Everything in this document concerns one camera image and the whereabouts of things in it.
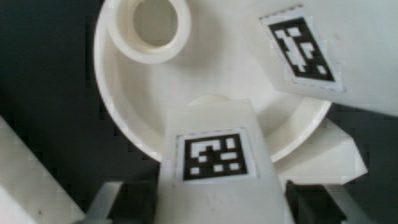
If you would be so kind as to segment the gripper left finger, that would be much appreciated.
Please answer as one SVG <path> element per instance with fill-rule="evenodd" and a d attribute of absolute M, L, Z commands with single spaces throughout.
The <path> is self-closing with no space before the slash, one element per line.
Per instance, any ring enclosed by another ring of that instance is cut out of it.
<path fill-rule="evenodd" d="M 153 224 L 157 184 L 105 182 L 86 217 L 73 224 Z"/>

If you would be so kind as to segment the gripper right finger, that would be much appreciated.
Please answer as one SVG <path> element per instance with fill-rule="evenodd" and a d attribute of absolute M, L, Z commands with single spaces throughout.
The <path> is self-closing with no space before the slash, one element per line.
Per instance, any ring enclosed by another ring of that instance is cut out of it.
<path fill-rule="evenodd" d="M 379 224 L 342 185 L 288 181 L 285 195 L 296 224 Z"/>

